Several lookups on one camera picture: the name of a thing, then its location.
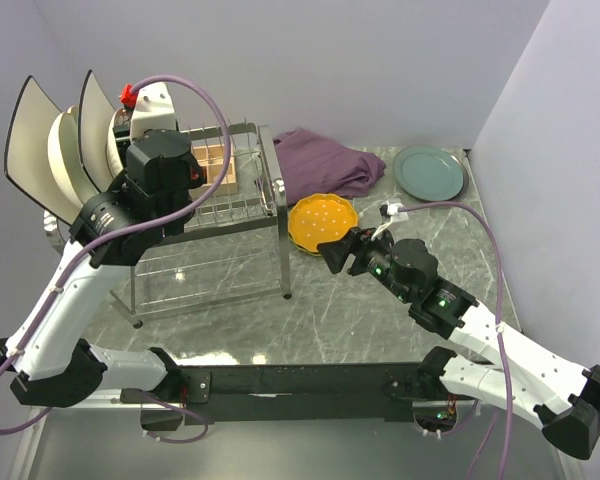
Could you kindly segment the purple-rimmed beige plate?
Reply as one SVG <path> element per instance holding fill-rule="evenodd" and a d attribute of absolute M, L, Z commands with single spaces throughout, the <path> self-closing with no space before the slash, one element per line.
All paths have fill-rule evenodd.
<path fill-rule="evenodd" d="M 455 155 L 444 150 L 434 155 L 432 173 L 434 201 L 457 200 L 469 187 L 469 172 Z"/>

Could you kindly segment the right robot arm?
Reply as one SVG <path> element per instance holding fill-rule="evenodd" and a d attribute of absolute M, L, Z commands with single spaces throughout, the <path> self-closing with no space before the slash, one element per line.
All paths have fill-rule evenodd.
<path fill-rule="evenodd" d="M 485 359 L 480 365 L 454 352 L 430 353 L 434 365 L 418 377 L 424 395 L 450 392 L 510 409 L 558 450 L 590 459 L 600 437 L 600 365 L 571 362 L 498 323 L 486 305 L 439 275 L 420 239 L 354 227 L 317 250 L 332 273 L 371 274 L 419 326 Z"/>

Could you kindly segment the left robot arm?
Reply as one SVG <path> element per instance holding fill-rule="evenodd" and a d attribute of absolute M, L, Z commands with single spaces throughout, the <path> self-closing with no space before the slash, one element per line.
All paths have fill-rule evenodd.
<path fill-rule="evenodd" d="M 164 225 L 154 221 L 187 208 L 190 189 L 203 180 L 183 132 L 150 130 L 127 148 L 123 171 L 71 225 L 45 297 L 14 335 L 0 339 L 0 367 L 15 372 L 10 389 L 20 404 L 65 408 L 116 388 L 144 390 L 159 402 L 177 395 L 180 372 L 162 349 L 104 349 L 83 333 L 99 302 L 144 253 L 183 232 L 191 212 Z M 144 222 L 151 227 L 139 230 Z"/>

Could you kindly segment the white ribbed brown bowl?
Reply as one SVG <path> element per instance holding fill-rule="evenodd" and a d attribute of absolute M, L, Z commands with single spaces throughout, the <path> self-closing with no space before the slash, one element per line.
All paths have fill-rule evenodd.
<path fill-rule="evenodd" d="M 121 154 L 118 151 L 116 134 L 119 134 L 121 137 L 127 137 L 129 135 L 130 127 L 130 121 L 128 124 L 125 125 L 114 126 L 114 114 L 109 122 L 106 143 L 106 160 L 109 171 L 113 178 L 115 178 L 123 170 L 123 161 L 121 160 Z"/>

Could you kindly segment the dark green round plate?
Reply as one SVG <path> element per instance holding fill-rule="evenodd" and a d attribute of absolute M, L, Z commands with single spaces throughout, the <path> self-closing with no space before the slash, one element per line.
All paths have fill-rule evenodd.
<path fill-rule="evenodd" d="M 421 201 L 439 202 L 432 198 L 433 155 L 439 150 L 431 146 L 411 146 L 398 152 L 392 166 L 398 186 Z"/>

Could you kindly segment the orange dotted plate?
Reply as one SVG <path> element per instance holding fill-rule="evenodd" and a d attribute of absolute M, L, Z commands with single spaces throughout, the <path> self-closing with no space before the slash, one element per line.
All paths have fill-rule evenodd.
<path fill-rule="evenodd" d="M 291 208 L 288 233 L 294 244 L 313 250 L 319 243 L 335 241 L 358 225 L 353 205 L 336 194 L 313 194 Z"/>

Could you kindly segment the lime green dotted plate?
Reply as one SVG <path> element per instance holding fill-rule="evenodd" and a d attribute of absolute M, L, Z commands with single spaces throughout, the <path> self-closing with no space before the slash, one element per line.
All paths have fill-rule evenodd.
<path fill-rule="evenodd" d="M 300 244 L 295 244 L 295 247 L 302 253 L 324 258 L 327 252 L 344 252 L 344 247 L 339 242 L 324 242 L 317 245 L 316 248 L 310 250 L 308 247 Z"/>

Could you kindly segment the brown scale-pattern plate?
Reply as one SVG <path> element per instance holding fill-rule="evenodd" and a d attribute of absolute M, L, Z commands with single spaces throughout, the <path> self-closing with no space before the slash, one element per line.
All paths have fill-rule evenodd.
<path fill-rule="evenodd" d="M 121 125 L 125 125 L 128 124 L 130 121 L 130 113 L 127 112 L 125 109 L 121 108 L 118 109 L 113 117 L 113 125 L 114 126 L 121 126 Z"/>

